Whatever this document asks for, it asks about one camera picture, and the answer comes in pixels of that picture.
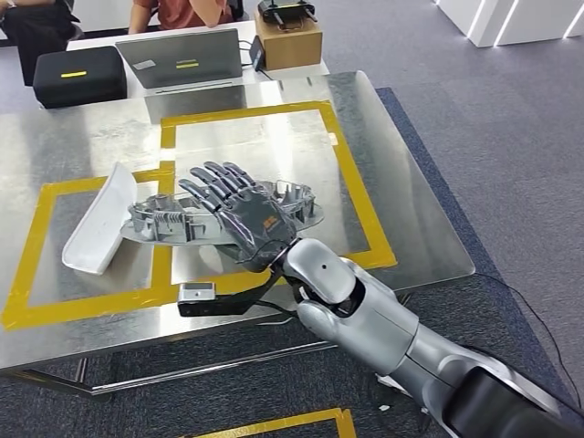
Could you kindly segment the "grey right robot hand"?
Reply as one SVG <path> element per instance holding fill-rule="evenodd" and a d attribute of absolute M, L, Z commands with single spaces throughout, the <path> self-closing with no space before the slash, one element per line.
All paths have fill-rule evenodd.
<path fill-rule="evenodd" d="M 266 269 L 297 238 L 294 221 L 235 163 L 204 162 L 190 174 L 202 185 L 183 178 L 178 186 L 217 218 L 234 241 L 227 254 L 248 271 Z"/>

